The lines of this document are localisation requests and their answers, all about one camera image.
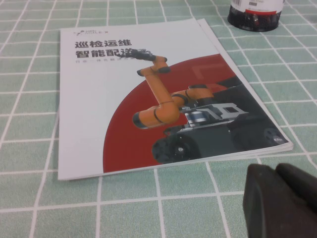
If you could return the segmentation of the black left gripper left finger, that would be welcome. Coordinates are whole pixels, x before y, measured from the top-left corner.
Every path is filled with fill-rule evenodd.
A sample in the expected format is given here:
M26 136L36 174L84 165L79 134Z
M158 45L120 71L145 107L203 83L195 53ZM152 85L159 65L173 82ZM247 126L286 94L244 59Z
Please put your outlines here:
M267 165L248 166L243 211L250 238L317 236L317 210Z

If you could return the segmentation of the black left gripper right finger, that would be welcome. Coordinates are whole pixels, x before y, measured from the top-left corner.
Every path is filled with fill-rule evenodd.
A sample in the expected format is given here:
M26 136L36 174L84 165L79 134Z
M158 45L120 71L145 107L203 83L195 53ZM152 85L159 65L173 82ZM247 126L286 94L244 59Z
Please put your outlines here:
M316 177L288 163L278 164L275 171L313 210L317 209Z

